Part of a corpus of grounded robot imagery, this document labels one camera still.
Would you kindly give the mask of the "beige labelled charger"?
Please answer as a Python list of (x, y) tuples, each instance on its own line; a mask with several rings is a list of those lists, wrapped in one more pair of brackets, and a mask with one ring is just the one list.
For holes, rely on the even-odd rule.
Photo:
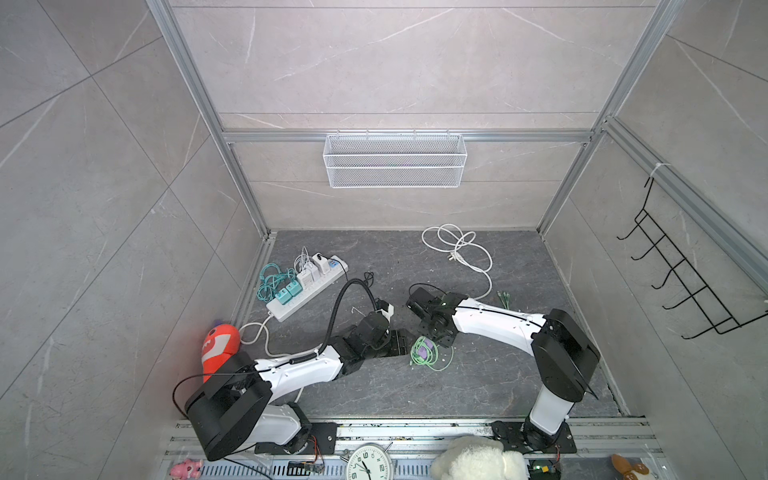
[(314, 281), (310, 277), (309, 272), (305, 269), (297, 273), (296, 279), (303, 286), (303, 290), (308, 289), (314, 283)]

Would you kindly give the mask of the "white charger with label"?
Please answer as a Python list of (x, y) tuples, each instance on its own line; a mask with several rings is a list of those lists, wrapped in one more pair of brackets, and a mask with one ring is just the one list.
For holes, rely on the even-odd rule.
[(304, 269), (307, 270), (310, 274), (310, 277), (314, 282), (318, 282), (321, 278), (322, 274), (321, 271), (318, 269), (318, 267), (313, 262), (308, 262), (305, 264)]

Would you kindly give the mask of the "teal charger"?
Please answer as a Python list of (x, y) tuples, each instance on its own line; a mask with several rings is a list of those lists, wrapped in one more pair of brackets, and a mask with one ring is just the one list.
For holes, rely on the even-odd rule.
[(303, 291), (303, 286), (298, 280), (293, 280), (285, 287), (285, 290), (288, 291), (292, 297), (296, 297)]
[(282, 288), (275, 294), (275, 299), (281, 305), (286, 305), (292, 299), (292, 294), (286, 288)]

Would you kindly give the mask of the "white multicolour power strip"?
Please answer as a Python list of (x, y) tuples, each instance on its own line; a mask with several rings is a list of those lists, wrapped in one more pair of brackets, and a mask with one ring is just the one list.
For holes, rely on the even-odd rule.
[(291, 295), (291, 298), (285, 303), (282, 303), (278, 298), (268, 302), (266, 307), (269, 314), (279, 322), (286, 320), (348, 271), (347, 263), (336, 255), (330, 257), (328, 263), (330, 270), (327, 273), (320, 273), (318, 279), (312, 280), (308, 285), (299, 282), (302, 290), (296, 295)]

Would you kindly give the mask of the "white square charger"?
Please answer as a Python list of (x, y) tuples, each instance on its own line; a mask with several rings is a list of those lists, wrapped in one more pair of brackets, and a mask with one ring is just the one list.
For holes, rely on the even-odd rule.
[(330, 274), (334, 268), (333, 261), (321, 253), (314, 254), (311, 260), (322, 275)]

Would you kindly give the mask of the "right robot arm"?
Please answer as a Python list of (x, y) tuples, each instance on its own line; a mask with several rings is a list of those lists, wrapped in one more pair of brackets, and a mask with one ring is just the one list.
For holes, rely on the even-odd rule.
[(548, 314), (515, 312), (464, 294), (441, 296), (417, 288), (406, 306), (420, 319), (419, 331), (433, 343), (451, 347), (458, 334), (474, 334), (532, 356), (542, 387), (523, 427), (528, 444), (548, 445), (559, 436), (573, 408), (592, 394), (592, 376), (601, 355), (564, 310)]

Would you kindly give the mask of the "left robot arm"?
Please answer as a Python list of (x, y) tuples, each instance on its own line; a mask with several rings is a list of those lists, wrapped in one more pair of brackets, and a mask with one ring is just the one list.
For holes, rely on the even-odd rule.
[(277, 406), (275, 400), (348, 376), (369, 359), (409, 354), (416, 337), (392, 327), (393, 305), (375, 297), (369, 301), (372, 311), (342, 334), (334, 334), (331, 318), (319, 346), (269, 359), (253, 359), (241, 350), (234, 326), (215, 325), (201, 348), (202, 384), (177, 407), (206, 459), (222, 460), (259, 444), (297, 451), (308, 441), (311, 425), (296, 403)]

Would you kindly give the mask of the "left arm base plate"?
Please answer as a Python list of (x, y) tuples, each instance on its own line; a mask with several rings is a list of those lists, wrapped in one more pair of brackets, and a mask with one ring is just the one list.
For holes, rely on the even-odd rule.
[(339, 425), (333, 422), (313, 423), (304, 426), (299, 433), (286, 445), (271, 442), (257, 443), (253, 449), (255, 454), (274, 455), (332, 455), (336, 449)]

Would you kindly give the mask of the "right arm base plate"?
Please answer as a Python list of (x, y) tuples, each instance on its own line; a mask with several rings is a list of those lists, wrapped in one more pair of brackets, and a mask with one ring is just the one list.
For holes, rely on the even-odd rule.
[(522, 454), (575, 454), (577, 447), (570, 426), (562, 423), (555, 434), (548, 434), (526, 419), (523, 422), (494, 421), (490, 424), (492, 438), (505, 451)]

